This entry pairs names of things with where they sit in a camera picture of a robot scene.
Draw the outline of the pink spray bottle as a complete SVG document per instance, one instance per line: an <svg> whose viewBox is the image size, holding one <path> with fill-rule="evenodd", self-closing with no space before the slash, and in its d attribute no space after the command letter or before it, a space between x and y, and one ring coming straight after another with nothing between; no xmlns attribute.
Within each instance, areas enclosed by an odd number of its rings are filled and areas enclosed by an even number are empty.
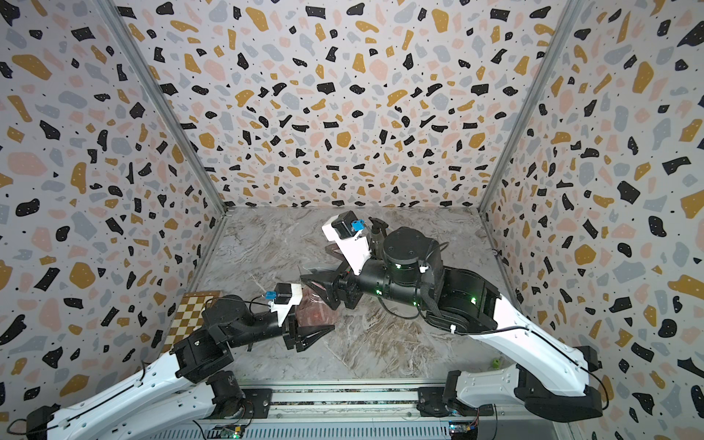
<svg viewBox="0 0 704 440"><path fill-rule="evenodd" d="M337 312L309 290L304 290L302 302L297 306L295 315L298 324L303 327L333 326L337 321Z"/></svg>

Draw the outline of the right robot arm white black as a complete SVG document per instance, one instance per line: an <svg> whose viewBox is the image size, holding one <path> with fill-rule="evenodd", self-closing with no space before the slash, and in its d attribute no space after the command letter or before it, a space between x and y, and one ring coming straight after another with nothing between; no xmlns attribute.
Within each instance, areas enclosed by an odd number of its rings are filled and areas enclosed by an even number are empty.
<svg viewBox="0 0 704 440"><path fill-rule="evenodd" d="M520 404L551 422L599 418L605 409L591 385L600 367L596 351L571 348L533 324L496 286L474 271L451 268L442 243L410 227L400 227L370 247L357 233L324 230L343 261L333 271L302 277L331 309L355 308L365 294L405 304L436 329L470 337L500 351L513 364L498 370L447 374L445 410L464 412L484 405Z"/></svg>

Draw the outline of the smoky grey spray bottle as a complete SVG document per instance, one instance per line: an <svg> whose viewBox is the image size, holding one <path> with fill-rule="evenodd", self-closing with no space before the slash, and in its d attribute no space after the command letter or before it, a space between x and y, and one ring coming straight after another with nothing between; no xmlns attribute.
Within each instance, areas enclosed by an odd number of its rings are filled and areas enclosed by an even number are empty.
<svg viewBox="0 0 704 440"><path fill-rule="evenodd" d="M379 260L379 259L383 258L384 240L385 240L385 237L383 236L382 233L370 235L370 252L371 252L371 256L374 259Z"/></svg>

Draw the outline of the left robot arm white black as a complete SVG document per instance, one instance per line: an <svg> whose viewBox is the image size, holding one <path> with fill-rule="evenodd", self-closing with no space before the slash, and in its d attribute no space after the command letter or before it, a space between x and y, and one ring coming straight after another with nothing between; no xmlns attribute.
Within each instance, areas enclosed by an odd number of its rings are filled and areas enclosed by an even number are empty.
<svg viewBox="0 0 704 440"><path fill-rule="evenodd" d="M331 324L301 326L296 308L252 313L236 295L221 297L202 311L203 324L150 365L81 403L44 405L26 419L28 439L97 439L119 433L136 437L159 423L186 416L207 417L232 410L248 418L256 406L229 370L234 348L250 348L281 337L303 352L334 330Z"/></svg>

